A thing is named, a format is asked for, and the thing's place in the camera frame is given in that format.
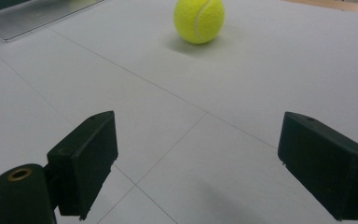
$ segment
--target white tile floor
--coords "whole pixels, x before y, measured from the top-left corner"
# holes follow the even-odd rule
[[[336,223],[276,147],[284,111],[358,142],[358,13],[225,5],[204,46],[176,35],[174,0],[106,0],[0,42],[0,174],[113,109],[119,157],[85,223]]]

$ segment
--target screw hole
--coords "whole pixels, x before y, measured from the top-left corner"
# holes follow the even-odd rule
[[[11,172],[10,175],[8,175],[7,179],[9,181],[19,181],[28,177],[31,172],[32,170],[29,168],[20,168]]]

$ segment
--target ball seam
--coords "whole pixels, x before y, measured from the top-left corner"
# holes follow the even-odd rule
[[[196,20],[195,20],[195,24],[194,24],[194,31],[196,33],[196,37],[202,41],[202,38],[200,36],[200,32],[199,32],[199,19],[200,19],[200,16],[202,15],[202,11],[205,10],[205,8],[211,4],[213,0],[209,0],[202,8],[201,10],[199,11],[199,13],[197,14],[197,17],[196,17]]]

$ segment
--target tile grout line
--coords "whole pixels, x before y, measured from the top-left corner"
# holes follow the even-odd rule
[[[7,61],[5,61],[1,56],[0,59],[2,60],[2,62],[10,68],[10,70],[12,70],[16,76],[18,76],[22,81],[25,82],[25,84],[27,84],[29,87],[31,87],[31,89],[36,92],[37,95],[39,95],[46,103],[48,103],[49,106],[51,106],[51,108],[54,109],[54,111],[56,111],[56,113],[58,113],[63,119],[65,119],[73,128],[75,128],[75,124],[73,124],[71,121],[69,121],[69,119],[66,118],[66,116],[64,116],[44,95],[42,95],[42,93],[40,91],[38,91],[33,85],[31,85],[31,83],[29,83],[24,77],[22,77],[17,71],[16,69],[14,69],[12,66],[10,66],[10,64],[8,64]]]
[[[141,76],[139,76],[139,75],[136,75],[136,74],[133,73],[131,70],[129,70],[129,69],[127,69],[127,68],[125,68],[125,67],[123,67],[123,66],[121,66],[121,65],[119,65],[119,64],[117,64],[117,63],[115,63],[115,62],[113,62],[113,61],[111,61],[111,60],[109,60],[109,59],[107,59],[106,57],[100,55],[100,54],[97,53],[97,52],[94,52],[94,51],[91,50],[91,49],[86,48],[85,46],[80,45],[79,43],[77,43],[77,42],[75,42],[74,40],[72,40],[72,39],[66,37],[65,35],[62,35],[62,34],[56,32],[55,30],[52,30],[52,29],[50,29],[50,28],[49,28],[49,30],[51,30],[51,31],[54,32],[55,34],[57,34],[57,35],[59,35],[59,36],[65,38],[65,39],[67,39],[68,41],[70,41],[70,42],[72,42],[72,43],[78,45],[78,46],[81,47],[82,49],[85,49],[86,51],[88,51],[88,52],[90,52],[90,53],[92,53],[92,54],[95,54],[95,55],[97,55],[97,56],[103,58],[104,60],[106,60],[106,61],[108,61],[108,62],[110,62],[110,63],[112,63],[112,64],[114,64],[114,65],[116,65],[116,66],[118,66],[118,67],[120,67],[121,69],[123,69],[123,70],[125,70],[125,71],[127,71],[127,72],[129,72],[129,73],[131,73],[131,74],[133,74],[134,76],[136,76],[136,77],[138,77],[138,78],[140,78],[140,79],[146,81],[147,83],[149,83],[149,84],[151,84],[151,85],[153,85],[153,86],[155,86],[155,87],[157,87],[157,88],[159,88],[159,89],[161,89],[161,90],[163,90],[163,91],[166,91],[167,93],[169,93],[169,94],[171,94],[171,95],[173,95],[173,96],[175,96],[175,97],[181,99],[182,101],[184,101],[184,102],[186,102],[186,103],[188,103],[188,104],[190,104],[190,105],[195,106],[197,109],[199,109],[199,110],[201,110],[201,111],[204,111],[204,112],[206,112],[207,114],[210,114],[210,115],[213,116],[214,118],[219,119],[219,120],[225,122],[225,123],[228,124],[229,126],[235,128],[235,129],[237,129],[237,130],[239,130],[239,131],[241,131],[241,132],[243,132],[243,133],[246,133],[246,134],[248,134],[249,136],[253,137],[254,139],[256,139],[256,140],[258,140],[258,141],[260,141],[260,142],[262,142],[262,143],[264,143],[264,144],[266,144],[266,145],[268,145],[268,146],[270,146],[270,147],[276,149],[275,146],[273,146],[273,145],[267,143],[266,141],[264,141],[264,140],[262,140],[262,139],[260,139],[260,138],[258,138],[258,137],[256,137],[256,136],[254,136],[253,134],[250,134],[250,133],[246,132],[245,130],[243,130],[243,129],[241,129],[241,128],[239,128],[239,127],[237,127],[237,126],[235,126],[235,125],[233,125],[233,124],[231,124],[231,123],[229,123],[228,121],[219,118],[219,117],[218,117],[217,115],[215,115],[214,113],[212,113],[212,112],[210,112],[210,111],[208,111],[208,110],[206,110],[206,109],[204,109],[204,108],[202,108],[202,107],[200,107],[200,106],[198,106],[198,105],[195,105],[195,104],[193,104],[193,103],[191,103],[191,102],[185,100],[184,98],[180,97],[179,95],[177,95],[177,94],[175,94],[175,93],[173,93],[173,92],[170,92],[170,91],[168,91],[168,90],[165,90],[164,88],[160,87],[160,86],[157,85],[156,83],[153,83],[152,81],[150,81],[150,80],[148,80],[148,79],[146,79],[146,78],[144,78],[144,77],[141,77]]]
[[[165,215],[167,215],[174,223],[178,224],[175,219],[173,219],[164,209],[162,209],[158,203],[156,203],[149,195],[147,195],[139,186],[136,185],[136,188],[139,189],[148,199],[150,199]]]
[[[133,185],[132,188],[127,191],[126,194],[124,194],[124,196],[115,204],[113,205],[113,207],[111,209],[109,209],[109,211],[97,222],[97,224],[99,224],[105,217],[107,217],[107,215],[109,215],[109,213],[121,202],[123,201],[123,199],[133,190],[133,188],[135,188],[136,185]]]
[[[209,113],[208,113],[208,112],[205,112],[205,114],[203,114],[203,115],[194,123],[194,125],[191,126],[190,129],[189,129],[185,134],[183,134],[182,137],[179,138],[179,140],[177,140],[177,141],[173,144],[173,146],[172,146],[167,152],[164,153],[164,155],[162,155],[162,157],[152,166],[152,168],[150,168],[150,169],[147,171],[147,173],[146,173],[144,176],[142,176],[142,178],[141,178],[138,182],[135,183],[135,185],[136,185],[137,187],[138,187],[138,184],[168,155],[168,153],[170,153],[170,152],[176,147],[176,145],[178,145],[178,144],[194,129],[194,127],[196,127],[196,126],[201,122],[201,120],[202,120],[207,114],[209,114]]]
[[[113,164],[124,176],[126,176],[127,177],[127,179],[129,179],[130,180],[130,182],[132,182],[132,184],[133,185],[136,185],[136,183],[135,182],[133,182],[122,170],[120,170],[120,168],[118,168],[115,164]]]

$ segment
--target yellow tennis ball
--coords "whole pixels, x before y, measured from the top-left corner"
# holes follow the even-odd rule
[[[179,0],[173,22],[179,35],[193,44],[213,40],[225,20],[225,7],[221,0]]]

